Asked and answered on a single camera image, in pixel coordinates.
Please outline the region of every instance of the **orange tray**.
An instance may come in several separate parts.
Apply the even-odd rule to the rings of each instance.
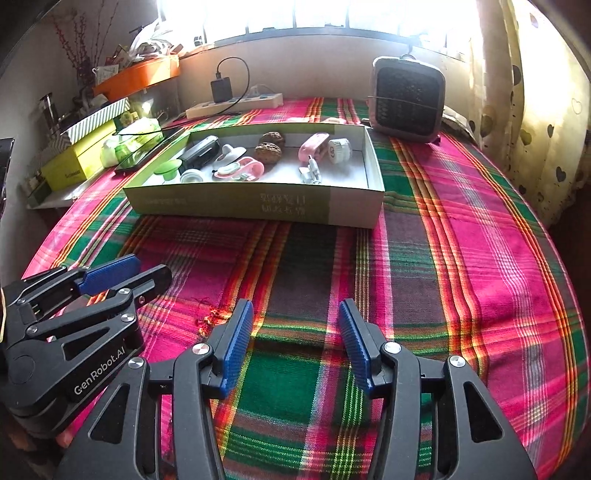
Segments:
[[[93,91],[95,96],[102,93],[110,102],[115,102],[154,83],[177,77],[179,73],[178,55],[169,55],[127,67],[94,87]]]

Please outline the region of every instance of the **walnut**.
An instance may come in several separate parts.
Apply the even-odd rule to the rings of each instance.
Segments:
[[[269,132],[261,137],[259,143],[272,143],[277,145],[281,151],[285,148],[285,137],[279,132]]]
[[[262,143],[255,149],[254,157],[265,165],[275,165],[281,158],[281,149],[273,143]]]

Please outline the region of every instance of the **metal screw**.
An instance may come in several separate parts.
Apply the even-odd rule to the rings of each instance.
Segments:
[[[209,345],[206,343],[198,343],[197,345],[193,345],[191,350],[195,355],[205,355],[209,352]]]
[[[461,368],[464,365],[466,365],[466,361],[464,360],[463,357],[459,356],[459,355],[453,355],[449,358],[449,362],[457,368]]]
[[[129,362],[127,362],[127,364],[129,365],[129,368],[136,370],[144,366],[144,359],[139,356],[135,356]]]
[[[386,350],[388,353],[393,353],[396,355],[396,353],[400,353],[402,351],[402,347],[396,342],[386,342],[384,344],[384,350]]]

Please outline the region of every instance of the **window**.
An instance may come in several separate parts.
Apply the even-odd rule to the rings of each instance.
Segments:
[[[187,37],[201,35],[207,43],[328,33],[467,53],[478,27],[475,0],[158,0],[158,6]]]

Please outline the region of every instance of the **black cable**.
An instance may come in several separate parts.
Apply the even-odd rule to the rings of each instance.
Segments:
[[[240,100],[242,100],[246,96],[246,94],[248,93],[248,90],[250,90],[250,88],[251,88],[251,71],[248,68],[248,63],[246,63],[246,61],[244,59],[242,59],[240,57],[226,57],[225,59],[222,59],[220,61],[220,63],[217,64],[216,76],[220,73],[220,70],[219,69],[220,69],[220,65],[222,64],[222,62],[225,61],[225,60],[229,60],[229,59],[238,59],[238,60],[241,60],[242,63],[244,64],[244,66],[246,67],[246,73],[247,73],[247,76],[248,76],[247,79],[246,79],[246,89],[244,90],[244,93],[233,104],[227,106],[221,112],[213,113],[211,115],[203,116],[203,117],[200,117],[200,118],[193,118],[191,120],[187,120],[186,122],[181,122],[179,124],[172,125],[170,127],[161,128],[160,130],[154,130],[152,132],[146,132],[146,133],[143,133],[143,134],[127,134],[127,135],[130,135],[130,136],[133,136],[133,137],[138,137],[140,135],[148,135],[148,134],[156,134],[156,133],[159,133],[159,132],[167,132],[168,130],[175,130],[177,128],[181,128],[181,127],[185,127],[187,125],[191,125],[191,124],[195,123],[197,120],[207,120],[208,118],[212,118],[214,116],[221,115],[221,114],[227,112],[228,110],[230,110],[230,108],[232,108],[233,106],[235,106],[236,104],[238,104],[238,102],[240,102]]]

